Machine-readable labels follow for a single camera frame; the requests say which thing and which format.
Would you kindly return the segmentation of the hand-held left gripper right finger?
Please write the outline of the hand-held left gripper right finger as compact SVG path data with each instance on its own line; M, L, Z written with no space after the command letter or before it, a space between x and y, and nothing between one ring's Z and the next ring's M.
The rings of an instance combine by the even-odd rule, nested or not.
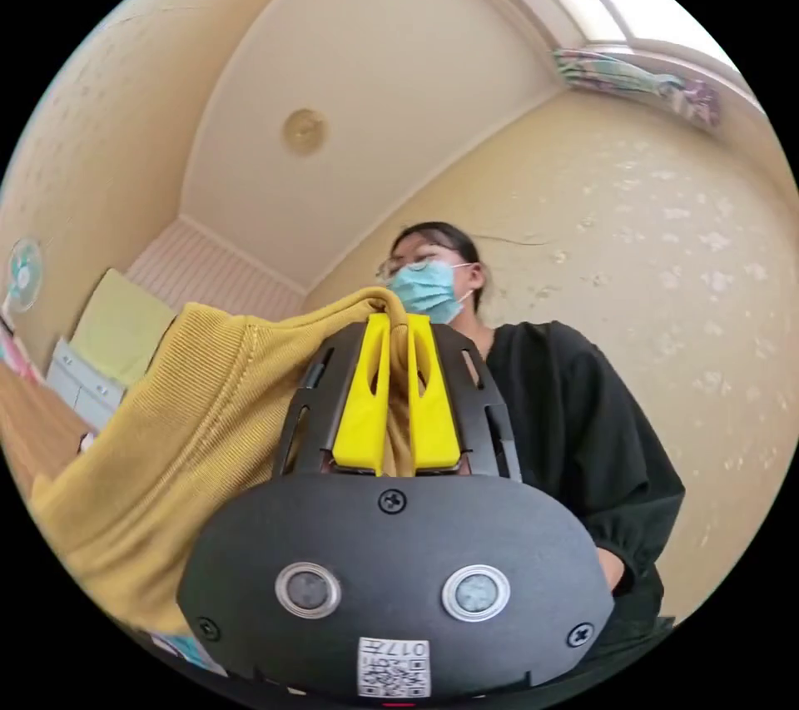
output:
M459 468L461 448L444 368L427 316L408 317L409 441L415 474Z

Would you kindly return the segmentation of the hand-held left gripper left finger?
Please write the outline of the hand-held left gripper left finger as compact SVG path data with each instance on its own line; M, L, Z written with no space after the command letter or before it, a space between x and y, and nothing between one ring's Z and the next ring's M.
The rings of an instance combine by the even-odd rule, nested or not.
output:
M373 314L365 325L332 447L337 469L383 474L389 393L390 321L386 314Z

